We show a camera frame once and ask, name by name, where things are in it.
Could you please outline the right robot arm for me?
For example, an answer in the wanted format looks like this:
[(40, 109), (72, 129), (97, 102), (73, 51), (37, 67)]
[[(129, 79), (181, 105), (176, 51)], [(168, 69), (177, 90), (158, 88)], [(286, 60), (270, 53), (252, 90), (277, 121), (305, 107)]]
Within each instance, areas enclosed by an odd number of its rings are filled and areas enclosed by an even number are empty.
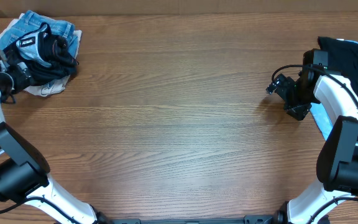
[(271, 223), (327, 223), (327, 214), (344, 201), (358, 202), (358, 97), (348, 78), (328, 67), (328, 53), (304, 53), (299, 78), (276, 70), (267, 87), (284, 100), (283, 109), (301, 121), (313, 103), (326, 110), (333, 128), (316, 162), (316, 180), (285, 202)]

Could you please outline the black printed cycling jersey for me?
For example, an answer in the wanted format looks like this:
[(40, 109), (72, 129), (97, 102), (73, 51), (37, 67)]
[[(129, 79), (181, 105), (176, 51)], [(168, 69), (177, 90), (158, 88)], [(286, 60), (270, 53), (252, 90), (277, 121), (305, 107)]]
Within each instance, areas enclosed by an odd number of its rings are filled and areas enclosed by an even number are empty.
[(19, 62), (27, 65), (35, 80), (31, 86), (75, 74), (78, 66), (78, 61), (68, 51), (66, 38), (52, 34), (46, 22), (8, 45), (4, 53), (8, 65)]

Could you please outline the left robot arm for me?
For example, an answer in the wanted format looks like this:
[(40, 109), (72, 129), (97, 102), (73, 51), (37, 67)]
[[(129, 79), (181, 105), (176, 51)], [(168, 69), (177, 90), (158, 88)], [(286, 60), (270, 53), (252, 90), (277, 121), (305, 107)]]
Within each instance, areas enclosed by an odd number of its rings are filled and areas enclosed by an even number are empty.
[(1, 102), (12, 95), (15, 78), (27, 76), (23, 64), (11, 68), (0, 51), (0, 202), (14, 203), (0, 213), (30, 205), (58, 223), (109, 223), (102, 212), (67, 192), (40, 151), (5, 122)]

